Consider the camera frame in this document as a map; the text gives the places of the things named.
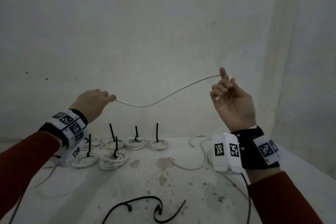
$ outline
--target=hand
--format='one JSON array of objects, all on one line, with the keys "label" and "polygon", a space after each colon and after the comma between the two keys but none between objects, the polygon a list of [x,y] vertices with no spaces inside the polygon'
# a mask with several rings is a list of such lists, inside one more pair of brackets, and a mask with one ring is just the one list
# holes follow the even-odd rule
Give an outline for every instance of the hand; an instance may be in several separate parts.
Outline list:
[{"label": "hand", "polygon": [[230,132],[248,129],[256,125],[255,109],[251,95],[237,85],[223,67],[219,69],[221,80],[212,86],[210,96],[221,119]]},{"label": "hand", "polygon": [[88,123],[93,122],[103,112],[104,107],[117,99],[115,95],[109,95],[107,91],[100,89],[88,90],[79,95],[76,102],[69,109],[73,108],[80,111],[86,118]]}]

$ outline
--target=black wire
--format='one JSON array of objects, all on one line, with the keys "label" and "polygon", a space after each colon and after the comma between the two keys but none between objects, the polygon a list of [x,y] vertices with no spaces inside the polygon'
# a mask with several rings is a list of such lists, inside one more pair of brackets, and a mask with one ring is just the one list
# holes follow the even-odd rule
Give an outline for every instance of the black wire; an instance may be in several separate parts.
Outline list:
[{"label": "black wire", "polygon": [[251,197],[250,197],[250,192],[249,192],[249,185],[247,184],[247,181],[246,181],[246,178],[245,176],[243,175],[243,173],[240,173],[244,179],[244,182],[246,184],[246,189],[247,189],[247,194],[249,196],[249,213],[247,214],[247,224],[250,223],[250,217],[251,217]]},{"label": "black wire", "polygon": [[126,202],[122,202],[122,203],[119,203],[119,204],[116,204],[115,206],[113,206],[111,208],[111,210],[109,210],[109,212],[107,213],[107,215],[105,216],[103,222],[101,224],[104,224],[107,220],[107,218],[109,217],[109,215],[111,214],[111,212],[116,209],[117,207],[121,206],[121,205],[126,205],[127,208],[128,208],[128,211],[131,212],[132,211],[132,206],[130,206],[128,203],[131,203],[133,201],[138,201],[138,200],[141,200],[141,199],[146,199],[146,198],[153,198],[153,199],[156,199],[157,201],[160,202],[161,204],[161,207],[160,205],[157,205],[155,210],[154,210],[154,214],[153,214],[153,217],[154,217],[154,220],[157,222],[157,223],[167,223],[168,221],[171,221],[178,213],[179,211],[181,210],[182,206],[184,205],[184,203],[186,202],[185,200],[183,201],[183,204],[180,206],[180,208],[178,209],[178,211],[172,216],[170,217],[169,219],[167,220],[158,220],[157,218],[155,218],[155,213],[157,211],[159,211],[159,215],[162,214],[162,209],[163,209],[163,204],[162,204],[162,201],[161,199],[159,199],[158,197],[155,197],[155,196],[145,196],[145,197],[138,197],[138,198],[135,198],[135,199],[132,199],[132,200],[129,200],[129,201],[126,201]]},{"label": "black wire", "polygon": [[16,204],[15,210],[14,210],[14,212],[13,212],[13,214],[12,214],[12,217],[10,218],[10,221],[8,222],[8,224],[11,224],[11,223],[13,222],[14,217],[15,217],[15,215],[16,215],[16,212],[17,212],[18,209],[19,209],[19,206],[20,206],[20,204],[21,204],[22,198],[23,198],[23,196],[24,196],[24,194],[25,194],[25,192],[26,192],[26,190],[27,190],[27,188],[28,188],[29,183],[28,183],[27,186],[24,188],[23,193],[22,193],[22,196],[20,197],[18,203]]}]

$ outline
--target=orange sleeve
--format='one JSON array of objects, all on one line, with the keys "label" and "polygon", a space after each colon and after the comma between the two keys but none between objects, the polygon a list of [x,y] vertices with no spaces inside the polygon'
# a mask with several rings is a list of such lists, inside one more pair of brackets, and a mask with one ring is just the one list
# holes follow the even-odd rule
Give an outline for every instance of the orange sleeve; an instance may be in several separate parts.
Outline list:
[{"label": "orange sleeve", "polygon": [[249,193],[263,224],[323,224],[285,172],[249,185]]},{"label": "orange sleeve", "polygon": [[51,134],[36,132],[0,153],[0,220],[59,148],[60,143]]}]

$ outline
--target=black and white square marker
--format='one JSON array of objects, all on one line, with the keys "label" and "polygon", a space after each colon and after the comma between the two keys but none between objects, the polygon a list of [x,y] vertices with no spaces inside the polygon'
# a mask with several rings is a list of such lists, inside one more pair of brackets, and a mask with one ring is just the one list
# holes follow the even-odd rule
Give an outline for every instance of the black and white square marker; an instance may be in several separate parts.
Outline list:
[{"label": "black and white square marker", "polygon": [[223,143],[215,144],[215,156],[224,156]]},{"label": "black and white square marker", "polygon": [[279,149],[272,140],[269,141],[269,145],[272,147],[274,152],[278,152]]},{"label": "black and white square marker", "polygon": [[77,142],[78,140],[80,140],[83,137],[84,137],[84,132],[82,131],[81,133],[79,133],[78,135],[75,136],[75,141]]},{"label": "black and white square marker", "polygon": [[73,155],[74,157],[76,157],[80,151],[81,151],[80,148],[77,147],[77,148],[75,149],[75,151],[72,153],[72,155]]},{"label": "black and white square marker", "polygon": [[233,157],[239,157],[238,145],[230,143],[230,153]]},{"label": "black and white square marker", "polygon": [[262,153],[262,155],[264,156],[264,158],[274,154],[274,151],[272,150],[269,143],[264,143],[262,145],[259,145],[258,148],[259,148],[260,152]]},{"label": "black and white square marker", "polygon": [[72,124],[69,129],[71,130],[71,132],[75,135],[78,131],[80,131],[82,128],[78,125],[78,123],[74,123]]},{"label": "black and white square marker", "polygon": [[59,119],[59,121],[62,122],[63,124],[65,124],[65,125],[68,125],[68,124],[70,124],[71,122],[73,122],[73,118],[70,117],[69,115],[65,115],[65,116],[61,117],[61,118]]},{"label": "black and white square marker", "polygon": [[65,115],[65,112],[59,112],[59,113],[55,114],[55,115],[53,116],[53,118],[55,118],[55,119],[59,119],[59,118],[61,118],[61,117],[64,116],[64,115]]}]

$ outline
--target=person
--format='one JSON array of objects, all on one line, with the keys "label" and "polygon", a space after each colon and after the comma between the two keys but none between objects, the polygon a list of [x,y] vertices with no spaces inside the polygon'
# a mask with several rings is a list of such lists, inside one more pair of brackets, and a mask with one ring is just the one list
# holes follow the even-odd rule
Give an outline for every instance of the person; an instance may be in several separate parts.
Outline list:
[{"label": "person", "polygon": [[[234,78],[229,79],[224,68],[219,71],[221,80],[212,86],[210,96],[230,132],[238,137],[240,146],[246,147],[241,151],[241,161],[251,183],[248,191],[262,222],[322,223],[278,163],[268,166],[265,161],[256,160],[260,156],[248,142],[263,132],[256,124],[252,97]],[[115,99],[116,96],[107,91],[89,90],[77,98],[71,109],[90,124]],[[66,146],[55,133],[38,131],[0,154],[0,163],[6,163],[0,166],[0,220],[15,206],[33,176],[60,148]]]}]

